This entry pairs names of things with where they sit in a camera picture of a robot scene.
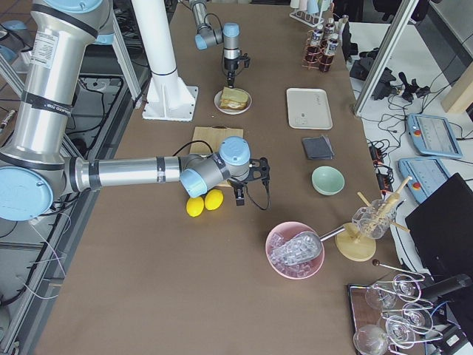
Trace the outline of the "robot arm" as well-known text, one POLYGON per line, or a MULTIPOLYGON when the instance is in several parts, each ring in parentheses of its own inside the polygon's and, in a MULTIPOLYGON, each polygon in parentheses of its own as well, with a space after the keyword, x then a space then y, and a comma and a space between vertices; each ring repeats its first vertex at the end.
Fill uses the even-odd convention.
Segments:
POLYGON ((197 33, 194 41, 198 50, 207 50, 218 44, 223 45, 223 69, 227 86, 234 88, 234 82, 244 55, 239 47, 239 25, 228 22, 220 27, 213 27, 208 19, 211 14, 207 11, 206 1, 190 1, 189 7, 193 13, 197 33))
POLYGON ((247 141, 226 138, 207 157, 122 160, 65 158, 60 152, 85 49, 111 27, 110 1, 34 1, 38 26, 16 126, 1 148, 1 217, 30 220, 60 196, 124 186, 178 181, 191 197, 223 181, 240 186, 256 164, 247 141))

